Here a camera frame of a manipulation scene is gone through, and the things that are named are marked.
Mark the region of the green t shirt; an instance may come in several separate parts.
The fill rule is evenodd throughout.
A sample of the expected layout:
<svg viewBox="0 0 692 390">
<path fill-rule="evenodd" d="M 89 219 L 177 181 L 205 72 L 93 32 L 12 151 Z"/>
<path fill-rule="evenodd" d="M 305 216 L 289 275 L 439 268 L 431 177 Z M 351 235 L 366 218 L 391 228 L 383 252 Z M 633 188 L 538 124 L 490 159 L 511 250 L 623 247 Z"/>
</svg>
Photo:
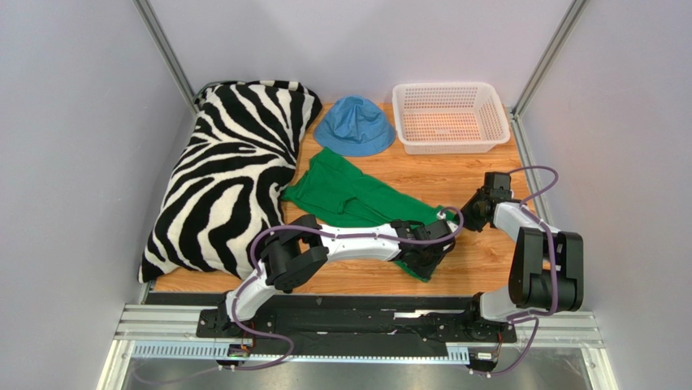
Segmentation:
<svg viewBox="0 0 692 390">
<path fill-rule="evenodd" d="M 282 198 L 338 228 L 371 228 L 397 219 L 428 224 L 442 208 L 396 191 L 328 148 L 310 159 L 308 170 Z"/>
</svg>

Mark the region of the white plastic basket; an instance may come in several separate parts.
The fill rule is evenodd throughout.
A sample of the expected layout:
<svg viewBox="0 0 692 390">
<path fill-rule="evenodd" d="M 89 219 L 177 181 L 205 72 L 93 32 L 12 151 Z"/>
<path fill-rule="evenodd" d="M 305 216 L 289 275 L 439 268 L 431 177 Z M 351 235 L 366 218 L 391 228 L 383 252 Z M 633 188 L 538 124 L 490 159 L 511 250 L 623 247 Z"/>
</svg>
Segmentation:
<svg viewBox="0 0 692 390">
<path fill-rule="evenodd" d="M 391 99 L 406 154 L 484 154 L 511 137 L 504 105 L 485 82 L 398 84 Z"/>
</svg>

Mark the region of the blue bucket hat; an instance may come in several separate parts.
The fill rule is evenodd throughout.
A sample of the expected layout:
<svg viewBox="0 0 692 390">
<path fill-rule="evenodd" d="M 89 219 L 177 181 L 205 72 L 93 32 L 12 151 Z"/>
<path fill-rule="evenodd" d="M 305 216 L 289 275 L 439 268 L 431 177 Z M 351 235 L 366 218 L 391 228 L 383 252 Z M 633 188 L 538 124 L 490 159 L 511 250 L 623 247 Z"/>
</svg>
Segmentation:
<svg viewBox="0 0 692 390">
<path fill-rule="evenodd" d="M 314 130 L 320 146 L 348 157 L 380 154 L 395 138 L 396 131 L 383 109 L 360 95 L 335 102 Z"/>
</svg>

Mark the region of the zebra striped pillow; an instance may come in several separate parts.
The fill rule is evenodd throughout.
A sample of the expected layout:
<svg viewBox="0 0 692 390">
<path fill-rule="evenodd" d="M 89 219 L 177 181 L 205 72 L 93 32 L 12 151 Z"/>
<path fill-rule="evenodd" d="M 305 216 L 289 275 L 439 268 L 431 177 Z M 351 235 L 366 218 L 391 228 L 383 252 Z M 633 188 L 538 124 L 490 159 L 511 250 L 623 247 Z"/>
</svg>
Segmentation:
<svg viewBox="0 0 692 390">
<path fill-rule="evenodd" d="M 322 110 L 314 91 L 286 80 L 215 82 L 195 103 L 141 255 L 143 284 L 178 269 L 247 278 L 255 237 L 283 223 L 281 196 Z"/>
</svg>

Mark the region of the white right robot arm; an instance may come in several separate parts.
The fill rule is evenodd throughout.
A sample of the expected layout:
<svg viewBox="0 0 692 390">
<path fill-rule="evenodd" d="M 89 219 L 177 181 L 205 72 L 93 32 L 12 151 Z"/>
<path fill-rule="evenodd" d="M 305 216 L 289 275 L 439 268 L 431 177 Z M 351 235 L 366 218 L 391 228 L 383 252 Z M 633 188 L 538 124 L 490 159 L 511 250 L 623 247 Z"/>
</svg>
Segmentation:
<svg viewBox="0 0 692 390">
<path fill-rule="evenodd" d="M 519 319 L 577 311 L 584 297 L 583 239 L 551 226 L 513 196 L 511 176 L 491 171 L 464 205 L 464 227 L 504 232 L 515 244 L 508 282 L 480 292 L 466 311 L 477 323 L 515 323 Z"/>
</svg>

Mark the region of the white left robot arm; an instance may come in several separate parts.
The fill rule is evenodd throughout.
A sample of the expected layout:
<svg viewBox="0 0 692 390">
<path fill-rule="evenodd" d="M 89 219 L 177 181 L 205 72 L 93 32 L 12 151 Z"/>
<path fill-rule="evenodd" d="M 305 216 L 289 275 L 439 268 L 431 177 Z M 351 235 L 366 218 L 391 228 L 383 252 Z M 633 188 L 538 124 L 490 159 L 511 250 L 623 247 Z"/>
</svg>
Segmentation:
<svg viewBox="0 0 692 390">
<path fill-rule="evenodd" d="M 439 214 L 433 223 L 395 220 L 376 227 L 333 227 L 306 214 L 259 233 L 250 247 L 253 271 L 218 305 L 225 323 L 244 323 L 276 293 L 290 293 L 333 262 L 395 262 L 421 280 L 454 248 L 461 228 Z"/>
</svg>

